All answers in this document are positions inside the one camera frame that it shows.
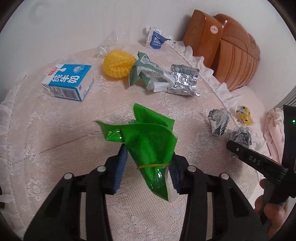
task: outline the white ruffle trim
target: white ruffle trim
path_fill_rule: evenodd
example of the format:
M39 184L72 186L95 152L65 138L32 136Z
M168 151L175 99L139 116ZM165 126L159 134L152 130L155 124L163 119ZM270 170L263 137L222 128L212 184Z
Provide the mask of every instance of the white ruffle trim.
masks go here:
M165 44L168 44L172 49L179 53L187 62L194 68L200 70L200 76L208 83L212 90L216 93L217 97L223 102L224 106L227 108L229 113L232 115L235 123L238 126L242 124L237 121L236 110L238 103L243 97L242 95L234 95L231 93L225 83L220 83L214 76L214 71L210 68L207 68L204 64L204 57L194 57L193 50L191 46L185 47L183 41L166 41ZM260 125L258 123L253 123L248 126L252 136L252 146L251 149L261 153L262 155L270 157L270 153L267 147L266 141L263 137ZM258 173L258 179L262 179L262 174Z
M10 117L13 110L15 98L20 88L22 80L26 74L19 76L14 87L10 89L6 99L0 104L0 187L2 195L0 195L0 202L5 203L4 210L1 210L7 223L12 230L20 237L23 238L26 227L21 219L20 213L17 209L14 191L10 182L10 171L8 167L8 133Z

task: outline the blue and white milk box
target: blue and white milk box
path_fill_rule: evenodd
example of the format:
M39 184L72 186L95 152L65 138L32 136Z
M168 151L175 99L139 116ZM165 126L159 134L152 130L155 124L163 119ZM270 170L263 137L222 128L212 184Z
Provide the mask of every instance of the blue and white milk box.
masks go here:
M94 82L91 65L57 64L42 81L49 95L82 101Z

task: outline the crumpled silver foil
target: crumpled silver foil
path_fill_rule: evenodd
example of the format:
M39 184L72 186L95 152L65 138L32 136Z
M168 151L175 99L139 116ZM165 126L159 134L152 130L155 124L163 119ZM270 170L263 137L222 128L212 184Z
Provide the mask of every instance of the crumpled silver foil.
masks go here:
M212 127L212 133L222 136L226 130L229 120L228 111L226 109L211 110L209 112L208 119Z
M185 65L172 64L171 76L175 78L173 87L168 88L168 93L177 95L200 96L196 89L197 77L199 69L188 67Z
M250 148L252 145L252 138L251 133L248 127L241 126L235 128L230 134L229 134L229 141L234 141L238 144L241 144L244 147Z

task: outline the gray striped fabric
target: gray striped fabric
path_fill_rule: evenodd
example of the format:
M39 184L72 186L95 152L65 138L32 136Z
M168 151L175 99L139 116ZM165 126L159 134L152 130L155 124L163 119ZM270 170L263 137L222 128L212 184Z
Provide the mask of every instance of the gray striped fabric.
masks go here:
M290 105L290 106L296 106L296 86L290 91L290 93L281 101L279 102L275 107L283 109L283 105Z

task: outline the human hand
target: human hand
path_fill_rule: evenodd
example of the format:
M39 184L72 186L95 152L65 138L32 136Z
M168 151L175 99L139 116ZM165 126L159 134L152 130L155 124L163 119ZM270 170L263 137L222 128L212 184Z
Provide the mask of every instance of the human hand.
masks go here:
M265 183L266 183L266 179L262 179L259 184L260 186L264 189L265 187ZM260 210L263 207L263 195L261 195L260 197L258 197L255 201L255 213L257 214L257 216L260 218ZM266 217L271 221L271 227L267 233L267 235L269 237L273 237L276 232L281 228L281 226L284 224L284 222L286 221L287 217L288 217L288 213L287 213L287 209L288 209L288 204L286 203L285 207L281 207L280 205L276 205L273 203L268 203L265 208L264 208L264 213L266 215Z

